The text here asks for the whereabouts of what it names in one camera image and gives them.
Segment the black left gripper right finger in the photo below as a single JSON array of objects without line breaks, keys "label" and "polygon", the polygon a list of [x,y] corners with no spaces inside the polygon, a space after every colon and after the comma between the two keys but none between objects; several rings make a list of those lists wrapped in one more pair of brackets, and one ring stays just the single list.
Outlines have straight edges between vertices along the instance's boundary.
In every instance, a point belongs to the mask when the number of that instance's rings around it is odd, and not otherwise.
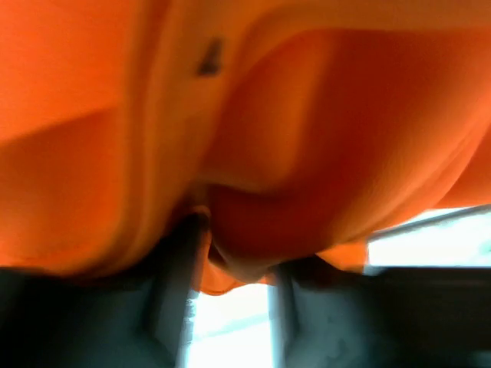
[{"label": "black left gripper right finger", "polygon": [[488,367],[490,270],[369,267],[317,256],[274,270],[281,367]]}]

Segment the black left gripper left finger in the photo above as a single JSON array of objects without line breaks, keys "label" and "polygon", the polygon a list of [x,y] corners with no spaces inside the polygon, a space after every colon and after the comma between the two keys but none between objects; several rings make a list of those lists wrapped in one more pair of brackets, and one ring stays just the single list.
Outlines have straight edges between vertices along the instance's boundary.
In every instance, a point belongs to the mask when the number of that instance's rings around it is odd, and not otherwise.
[{"label": "black left gripper left finger", "polygon": [[76,281],[1,270],[3,367],[176,367],[208,219],[183,219],[138,264]]}]

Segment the orange jacket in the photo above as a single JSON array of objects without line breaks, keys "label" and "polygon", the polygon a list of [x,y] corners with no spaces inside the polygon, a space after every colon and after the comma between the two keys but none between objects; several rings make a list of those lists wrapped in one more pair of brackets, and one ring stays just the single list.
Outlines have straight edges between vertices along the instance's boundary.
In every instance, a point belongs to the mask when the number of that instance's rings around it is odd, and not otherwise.
[{"label": "orange jacket", "polygon": [[1,264],[99,278],[190,212],[202,290],[490,201],[488,1],[3,1]]}]

